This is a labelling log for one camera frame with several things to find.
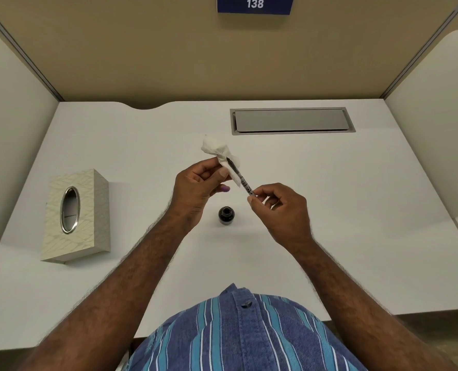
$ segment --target white desk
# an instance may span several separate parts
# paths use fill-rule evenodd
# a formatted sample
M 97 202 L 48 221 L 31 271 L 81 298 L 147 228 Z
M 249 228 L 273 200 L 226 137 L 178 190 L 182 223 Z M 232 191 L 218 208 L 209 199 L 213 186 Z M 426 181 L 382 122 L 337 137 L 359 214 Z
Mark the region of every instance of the white desk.
M 342 107 L 354 133 L 232 136 L 230 108 Z M 177 102 L 152 110 L 61 103 L 0 243 L 0 349 L 34 346 L 164 209 L 175 175 L 208 156 L 208 133 L 250 185 L 308 199 L 314 233 L 395 314 L 458 309 L 458 231 L 383 100 Z M 51 176 L 95 168 L 110 182 L 112 252 L 39 261 Z M 218 223 L 230 205 L 232 225 Z M 137 336 L 231 282 L 328 319 L 305 274 L 251 212 L 243 189 L 211 198 L 156 290 Z

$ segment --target tissue box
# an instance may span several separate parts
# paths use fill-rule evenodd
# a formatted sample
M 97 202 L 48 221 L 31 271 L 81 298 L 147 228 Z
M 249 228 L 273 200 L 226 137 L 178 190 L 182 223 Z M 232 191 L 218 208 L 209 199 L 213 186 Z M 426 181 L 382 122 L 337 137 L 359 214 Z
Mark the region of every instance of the tissue box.
M 41 260 L 65 263 L 110 252 L 109 183 L 95 169 L 50 181 Z

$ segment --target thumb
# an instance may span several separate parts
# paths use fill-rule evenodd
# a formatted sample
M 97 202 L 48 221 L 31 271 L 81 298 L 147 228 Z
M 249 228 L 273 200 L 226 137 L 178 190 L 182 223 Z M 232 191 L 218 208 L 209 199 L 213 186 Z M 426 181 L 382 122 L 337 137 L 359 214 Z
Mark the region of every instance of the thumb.
M 208 192 L 212 192 L 217 186 L 224 182 L 229 175 L 229 169 L 222 167 L 215 171 L 208 179 L 204 182 Z
M 256 196 L 248 196 L 248 203 L 250 204 L 253 212 L 256 213 L 262 221 L 264 221 L 264 219 L 269 215 L 269 212 L 272 212 L 265 207 L 265 205 Z

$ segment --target striped shirt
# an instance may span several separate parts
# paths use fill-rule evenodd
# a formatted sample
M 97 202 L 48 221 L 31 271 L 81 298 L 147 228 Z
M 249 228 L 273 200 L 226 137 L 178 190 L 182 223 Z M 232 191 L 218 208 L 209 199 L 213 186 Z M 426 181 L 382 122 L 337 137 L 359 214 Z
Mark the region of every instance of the striped shirt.
M 130 358 L 127 371 L 366 370 L 315 315 L 234 284 L 169 318 Z

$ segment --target blue sign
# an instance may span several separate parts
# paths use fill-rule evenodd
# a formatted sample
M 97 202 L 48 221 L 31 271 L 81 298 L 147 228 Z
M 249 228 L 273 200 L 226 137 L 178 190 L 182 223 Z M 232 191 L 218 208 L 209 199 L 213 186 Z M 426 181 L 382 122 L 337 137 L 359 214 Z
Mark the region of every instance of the blue sign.
M 218 13 L 289 15 L 293 0 L 217 0 Z

